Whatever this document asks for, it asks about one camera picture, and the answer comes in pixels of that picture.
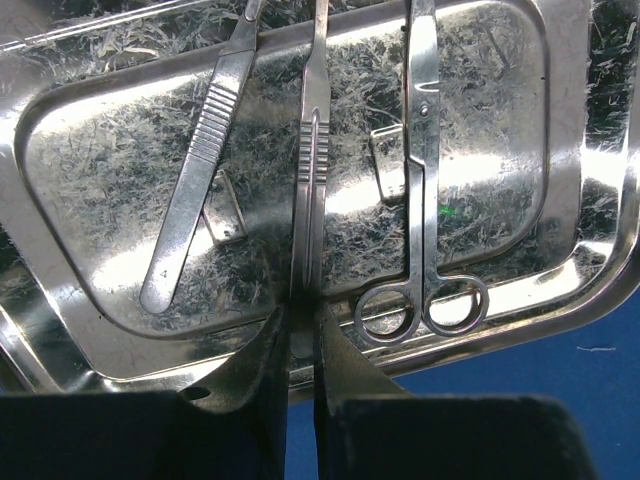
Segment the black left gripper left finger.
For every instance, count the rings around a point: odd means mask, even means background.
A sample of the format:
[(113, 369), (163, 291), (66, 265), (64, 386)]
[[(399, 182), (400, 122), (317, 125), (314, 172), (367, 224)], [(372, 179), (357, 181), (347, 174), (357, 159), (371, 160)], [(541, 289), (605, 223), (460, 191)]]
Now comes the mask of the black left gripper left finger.
[(2, 397), (2, 478), (283, 478), (289, 316), (179, 392)]

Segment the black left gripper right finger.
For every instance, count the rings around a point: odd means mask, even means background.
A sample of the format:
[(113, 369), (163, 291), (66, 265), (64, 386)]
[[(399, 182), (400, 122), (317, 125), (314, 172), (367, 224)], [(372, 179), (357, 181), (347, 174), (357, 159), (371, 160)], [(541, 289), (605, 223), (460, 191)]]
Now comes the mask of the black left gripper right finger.
[(321, 306), (314, 424), (322, 479), (595, 479), (578, 425), (539, 396), (415, 396)]

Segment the stainless steel instrument tray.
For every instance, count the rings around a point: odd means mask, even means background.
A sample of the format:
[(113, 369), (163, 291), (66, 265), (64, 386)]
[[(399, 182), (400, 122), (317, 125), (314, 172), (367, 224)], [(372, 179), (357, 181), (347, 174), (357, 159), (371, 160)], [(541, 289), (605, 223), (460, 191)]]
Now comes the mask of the stainless steel instrument tray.
[(1, 361), (183, 390), (292, 306), (388, 374), (639, 286), (635, 1), (5, 1)]

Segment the steel scalpel handle number four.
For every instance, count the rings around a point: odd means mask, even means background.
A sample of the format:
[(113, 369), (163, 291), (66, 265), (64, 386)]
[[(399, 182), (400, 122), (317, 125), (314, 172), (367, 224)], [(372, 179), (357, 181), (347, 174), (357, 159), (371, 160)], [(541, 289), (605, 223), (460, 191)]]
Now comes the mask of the steel scalpel handle number four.
[(246, 3), (219, 52), (139, 294), (152, 314), (171, 305), (241, 96), (254, 64), (265, 3)]

